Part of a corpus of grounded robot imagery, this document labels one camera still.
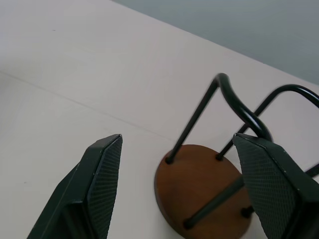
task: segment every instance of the black metal tube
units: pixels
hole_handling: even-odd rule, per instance
[[[314,178],[319,175],[319,163],[305,172],[308,176]]]
[[[265,99],[264,101],[258,106],[258,108],[255,111],[255,115],[258,117],[266,108],[267,106],[282,92],[286,91],[293,91],[297,92],[303,97],[305,97],[307,100],[312,102],[315,106],[319,108],[319,96],[307,89],[306,87],[300,86],[300,85],[284,85],[281,87],[278,87],[274,91],[272,91]],[[244,133],[248,129],[249,125],[244,124],[237,133]],[[230,140],[226,146],[220,151],[220,153],[217,155],[217,159],[222,160],[223,156],[228,152],[228,150],[233,146],[233,141]]]
[[[206,217],[211,211],[216,209],[219,205],[233,196],[236,192],[238,192],[244,186],[243,177],[240,176],[233,182],[230,186],[228,186],[224,191],[219,193],[215,198],[213,198],[210,202],[208,202],[204,207],[199,209],[193,216],[184,221],[184,227],[186,229],[191,229],[195,224],[197,224],[201,219]]]
[[[252,206],[249,206],[247,208],[242,208],[241,215],[245,218],[250,218],[250,216],[255,212],[254,208]]]
[[[236,96],[233,89],[230,86],[228,76],[224,73],[219,73],[215,76],[214,80],[210,84],[207,92],[205,93],[203,99],[199,103],[197,109],[195,110],[193,116],[190,118],[186,128],[184,129],[183,133],[179,137],[177,143],[175,144],[173,150],[171,151],[170,155],[166,158],[166,163],[171,164],[174,161],[174,157],[176,156],[177,152],[179,151],[180,147],[186,140],[187,136],[189,135],[191,129],[196,124],[198,118],[200,117],[201,113],[204,111],[205,107],[209,103],[211,97],[214,95],[215,91],[220,87],[221,92],[232,108],[232,110],[239,116],[239,118],[245,122],[260,138],[265,138],[267,140],[272,141],[271,134],[269,133],[268,129],[262,123],[262,121],[254,115]]]
[[[189,135],[191,129],[196,124],[196,122],[197,122],[198,118],[200,117],[201,113],[203,113],[205,107],[209,103],[210,99],[214,95],[214,93],[217,90],[217,88],[218,88],[218,84],[217,84],[217,82],[215,80],[213,80],[212,83],[210,84],[209,88],[207,89],[203,99],[200,101],[200,103],[199,103],[197,109],[195,110],[193,116],[190,118],[188,124],[186,125],[183,133],[179,137],[179,139],[178,139],[177,143],[175,144],[173,150],[170,152],[170,155],[166,158],[165,162],[167,164],[173,163],[177,152],[179,151],[180,147],[182,146],[182,144],[186,140],[186,138]]]

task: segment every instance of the bar stool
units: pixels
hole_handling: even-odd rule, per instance
[[[319,108],[319,96],[314,92],[298,85],[285,85],[274,90],[252,113],[232,90],[228,76],[216,75],[175,147],[161,160],[155,175],[159,209],[169,225],[186,239],[240,238],[247,231],[254,212],[241,173],[224,157],[232,147],[232,141],[220,153],[200,145],[182,145],[218,88],[245,123],[238,133],[251,128],[259,138],[269,142],[272,142],[271,134],[258,116],[278,94],[297,92]],[[319,173],[319,165],[311,172],[313,175]]]

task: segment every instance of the chair leg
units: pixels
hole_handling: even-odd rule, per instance
[[[250,218],[250,216],[255,212],[252,206],[249,206],[247,208],[243,208],[241,210],[241,215],[245,218]]]
[[[204,207],[199,209],[193,216],[186,219],[183,223],[185,229],[191,229],[194,227],[200,220],[206,217],[210,212],[216,209],[223,202],[228,200],[231,196],[233,196],[236,192],[238,192],[244,186],[243,177],[240,176],[233,182],[230,186],[228,186],[224,191],[218,194],[215,198],[213,198],[210,202],[208,202]]]
[[[192,128],[194,127],[194,125],[196,124],[198,118],[200,117],[201,113],[204,111],[205,107],[209,103],[210,99],[214,95],[214,93],[217,90],[217,88],[218,88],[218,84],[215,81],[213,81],[211,83],[211,85],[209,86],[209,88],[207,89],[203,99],[199,103],[199,105],[198,105],[197,109],[195,110],[193,116],[190,118],[187,126],[185,127],[183,133],[179,137],[179,139],[178,139],[177,143],[175,144],[173,150],[171,151],[169,156],[166,158],[165,162],[167,164],[173,163],[177,152],[179,151],[180,147],[182,146],[182,144],[186,140],[187,136],[189,135],[189,133],[192,130]]]

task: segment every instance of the wooden stool seat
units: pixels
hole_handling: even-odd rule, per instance
[[[234,194],[194,228],[183,227],[206,203],[231,185],[241,173],[226,158],[218,161],[216,151],[200,145],[183,145],[173,164],[161,160],[155,175],[155,195],[161,213],[170,226],[186,239],[239,239],[251,218],[241,209],[251,205],[245,188]]]

